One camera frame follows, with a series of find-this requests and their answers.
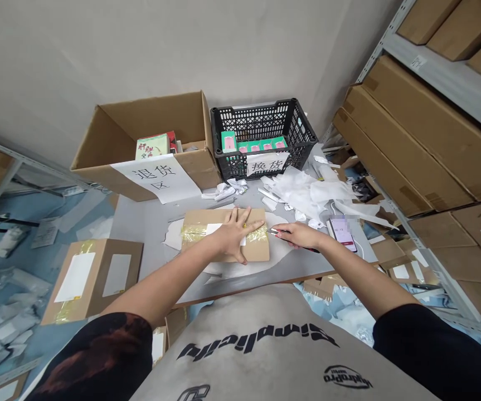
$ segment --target open cardboard box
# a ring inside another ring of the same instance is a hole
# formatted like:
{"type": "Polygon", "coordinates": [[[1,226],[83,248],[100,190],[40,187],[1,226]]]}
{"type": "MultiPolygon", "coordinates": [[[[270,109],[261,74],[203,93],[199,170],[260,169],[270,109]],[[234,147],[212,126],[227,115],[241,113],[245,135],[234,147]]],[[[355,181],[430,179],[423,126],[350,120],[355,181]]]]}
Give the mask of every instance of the open cardboard box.
{"type": "Polygon", "coordinates": [[[212,130],[203,91],[99,105],[75,155],[71,171],[136,202],[156,199],[114,169],[115,163],[135,159],[139,138],[175,131],[183,149],[174,155],[200,189],[221,182],[212,156],[212,130]]]}

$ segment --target smartphone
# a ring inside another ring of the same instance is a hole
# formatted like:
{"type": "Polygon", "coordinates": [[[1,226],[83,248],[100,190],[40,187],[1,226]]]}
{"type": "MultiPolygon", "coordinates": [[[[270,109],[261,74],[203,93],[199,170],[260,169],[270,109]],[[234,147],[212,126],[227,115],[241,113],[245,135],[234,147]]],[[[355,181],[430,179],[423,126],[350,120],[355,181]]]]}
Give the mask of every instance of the smartphone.
{"type": "Polygon", "coordinates": [[[329,224],[334,233],[334,238],[352,252],[357,252],[356,244],[353,241],[352,233],[344,218],[331,218],[329,224]]]}

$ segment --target metal shelf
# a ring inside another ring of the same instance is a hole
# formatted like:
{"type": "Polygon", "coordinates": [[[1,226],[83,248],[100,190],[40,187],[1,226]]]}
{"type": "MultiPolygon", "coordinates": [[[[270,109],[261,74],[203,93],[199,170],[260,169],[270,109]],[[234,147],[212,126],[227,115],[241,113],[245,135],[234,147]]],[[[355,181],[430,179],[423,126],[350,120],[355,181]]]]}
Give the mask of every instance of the metal shelf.
{"type": "Polygon", "coordinates": [[[481,75],[451,62],[426,46],[415,46],[396,33],[382,41],[383,49],[481,123],[481,75]]]}

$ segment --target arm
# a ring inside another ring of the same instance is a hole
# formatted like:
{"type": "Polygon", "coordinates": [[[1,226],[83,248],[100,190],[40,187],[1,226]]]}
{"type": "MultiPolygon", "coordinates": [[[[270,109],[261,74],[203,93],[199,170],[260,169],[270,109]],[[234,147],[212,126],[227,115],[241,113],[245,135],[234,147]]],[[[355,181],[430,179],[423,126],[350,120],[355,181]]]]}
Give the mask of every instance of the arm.
{"type": "Polygon", "coordinates": [[[244,228],[250,211],[251,208],[248,208],[239,216],[239,209],[235,207],[215,233],[151,273],[112,302],[102,314],[129,312],[143,317],[153,326],[153,322],[168,314],[190,284],[216,256],[222,253],[233,255],[245,265],[247,262],[240,252],[240,242],[247,234],[264,224],[263,221],[258,221],[244,228]]]}
{"type": "Polygon", "coordinates": [[[278,224],[274,228],[290,231],[290,234],[279,233],[280,238],[297,246],[319,250],[374,319],[377,320],[386,312],[401,305],[419,304],[411,294],[387,275],[372,267],[329,235],[302,223],[278,224]]]}

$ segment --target printed logo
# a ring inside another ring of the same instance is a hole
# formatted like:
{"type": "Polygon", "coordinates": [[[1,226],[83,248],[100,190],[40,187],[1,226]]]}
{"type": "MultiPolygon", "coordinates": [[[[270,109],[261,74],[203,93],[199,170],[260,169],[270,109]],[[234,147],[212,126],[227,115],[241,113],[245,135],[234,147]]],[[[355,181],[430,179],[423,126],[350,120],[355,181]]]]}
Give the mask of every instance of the printed logo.
{"type": "Polygon", "coordinates": [[[363,390],[373,387],[372,383],[364,379],[360,373],[343,365],[329,366],[324,371],[324,381],[326,383],[335,383],[342,387],[363,390]]]}

